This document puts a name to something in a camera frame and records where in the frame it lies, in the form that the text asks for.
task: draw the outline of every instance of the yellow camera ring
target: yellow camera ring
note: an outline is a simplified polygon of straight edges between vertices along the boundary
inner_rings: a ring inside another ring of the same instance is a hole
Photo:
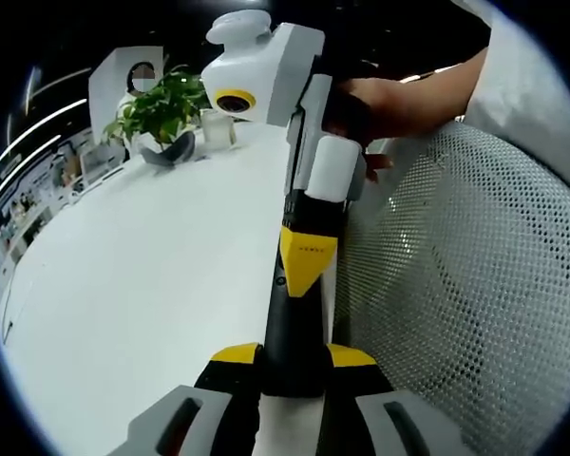
[[[216,92],[216,105],[226,112],[238,114],[256,105],[256,98],[245,90],[229,88]]]

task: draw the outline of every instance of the white table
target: white table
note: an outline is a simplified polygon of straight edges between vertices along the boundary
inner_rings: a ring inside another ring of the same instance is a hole
[[[193,385],[213,353],[263,341],[285,133],[238,124],[237,150],[172,171],[137,157],[30,245],[3,353],[60,452],[106,454],[132,418]],[[263,398],[260,409],[255,454],[314,454],[321,400]]]

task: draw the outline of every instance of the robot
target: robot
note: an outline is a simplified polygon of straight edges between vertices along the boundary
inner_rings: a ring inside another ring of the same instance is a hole
[[[346,204],[361,194],[359,142],[323,129],[326,111],[362,136],[368,108],[339,93],[321,61],[324,34],[294,24],[271,31],[262,10],[218,18],[207,40],[224,52],[201,73],[214,109],[288,128],[290,157],[264,344],[216,353],[195,386],[180,386],[134,419],[124,455],[251,455],[260,394],[325,397],[323,454],[469,455],[460,430],[409,391],[393,391],[366,353],[326,344],[320,276]]]

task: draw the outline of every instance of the green leaves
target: green leaves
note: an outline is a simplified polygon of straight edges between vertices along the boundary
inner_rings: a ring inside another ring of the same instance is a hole
[[[125,106],[123,115],[107,125],[108,140],[150,133],[158,143],[172,143],[200,110],[211,107],[200,76],[172,71],[148,92]]]

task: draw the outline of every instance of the camera lens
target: camera lens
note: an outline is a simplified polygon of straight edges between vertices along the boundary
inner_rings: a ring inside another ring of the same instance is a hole
[[[249,109],[250,104],[247,100],[234,95],[227,95],[218,98],[218,106],[226,112],[243,112]]]

